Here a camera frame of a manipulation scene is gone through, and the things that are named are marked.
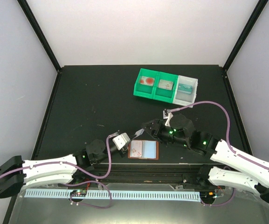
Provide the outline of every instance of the playing card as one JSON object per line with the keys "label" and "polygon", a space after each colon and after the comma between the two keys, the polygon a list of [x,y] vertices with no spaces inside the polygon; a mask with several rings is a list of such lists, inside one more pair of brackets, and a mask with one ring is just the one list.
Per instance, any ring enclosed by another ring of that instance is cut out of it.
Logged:
{"label": "playing card", "polygon": [[131,142],[130,157],[141,158],[143,155],[143,141],[133,140]]}
{"label": "playing card", "polygon": [[149,85],[149,86],[153,86],[154,85],[154,78],[151,77],[146,77],[146,76],[142,76],[140,78],[139,83],[143,84],[143,85]]}
{"label": "playing card", "polygon": [[173,82],[161,79],[158,87],[161,89],[172,90]]}

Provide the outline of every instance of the black tabletop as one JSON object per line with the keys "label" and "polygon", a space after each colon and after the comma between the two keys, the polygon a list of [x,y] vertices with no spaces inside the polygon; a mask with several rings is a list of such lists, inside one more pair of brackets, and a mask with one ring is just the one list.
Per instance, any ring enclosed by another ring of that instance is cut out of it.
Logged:
{"label": "black tabletop", "polygon": [[[243,150],[226,88],[218,65],[98,65],[65,66],[52,104],[37,160],[61,157],[84,149],[94,139],[120,130],[133,134],[142,123],[162,119],[162,111],[179,105],[136,97],[133,88],[140,68],[198,79],[196,102],[211,100],[223,105],[231,118],[231,144]],[[182,113],[198,130],[225,139],[226,117],[214,105],[197,105]],[[147,134],[140,139],[151,140]],[[159,160],[128,159],[114,163],[211,163],[179,147],[159,145]]]}

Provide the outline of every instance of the white backdrop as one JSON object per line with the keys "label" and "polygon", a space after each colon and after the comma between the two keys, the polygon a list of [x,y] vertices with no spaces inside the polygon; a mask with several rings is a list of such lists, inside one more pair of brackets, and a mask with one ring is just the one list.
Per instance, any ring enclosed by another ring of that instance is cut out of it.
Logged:
{"label": "white backdrop", "polygon": [[28,0],[61,66],[223,66],[258,0]]}
{"label": "white backdrop", "polygon": [[[0,1],[0,166],[31,158],[55,77],[18,2]],[[9,201],[0,199],[0,224]]]}

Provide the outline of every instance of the black corner post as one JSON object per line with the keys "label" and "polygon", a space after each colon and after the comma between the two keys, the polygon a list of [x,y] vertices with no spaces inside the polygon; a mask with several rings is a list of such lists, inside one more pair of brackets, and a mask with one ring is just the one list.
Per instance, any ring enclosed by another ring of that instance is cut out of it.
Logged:
{"label": "black corner post", "polygon": [[267,4],[268,0],[259,0],[255,9],[253,10],[250,18],[248,19],[244,29],[242,30],[242,33],[240,34],[232,52],[230,53],[226,63],[223,66],[223,69],[227,71],[231,64],[233,63],[235,57],[237,56],[240,48],[242,47],[244,41],[246,40],[248,34],[250,33],[252,27],[254,26],[255,22],[259,18],[261,12],[265,8],[265,5]]}
{"label": "black corner post", "polygon": [[26,15],[28,21],[30,22],[31,26],[33,27],[33,30],[35,31],[35,33],[37,34],[37,37],[39,38],[43,48],[45,49],[47,55],[49,56],[52,64],[54,65],[55,67],[55,70],[57,72],[60,72],[61,71],[61,67],[60,67],[60,64],[58,63],[49,43],[47,42],[40,26],[39,26],[39,23],[37,22],[30,6],[28,5],[27,3],[27,0],[17,0],[18,3],[20,4],[24,14]]}

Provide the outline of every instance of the white wall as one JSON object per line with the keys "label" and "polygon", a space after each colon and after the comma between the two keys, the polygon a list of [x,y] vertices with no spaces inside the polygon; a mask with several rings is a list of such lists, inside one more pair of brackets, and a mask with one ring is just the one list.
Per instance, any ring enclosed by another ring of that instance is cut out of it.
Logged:
{"label": "white wall", "polygon": [[258,0],[28,0],[61,66],[223,66]]}
{"label": "white wall", "polygon": [[269,2],[228,75],[254,155],[269,161]]}
{"label": "white wall", "polygon": [[[0,165],[30,158],[55,77],[17,1],[0,1]],[[0,223],[8,203],[0,199]]]}

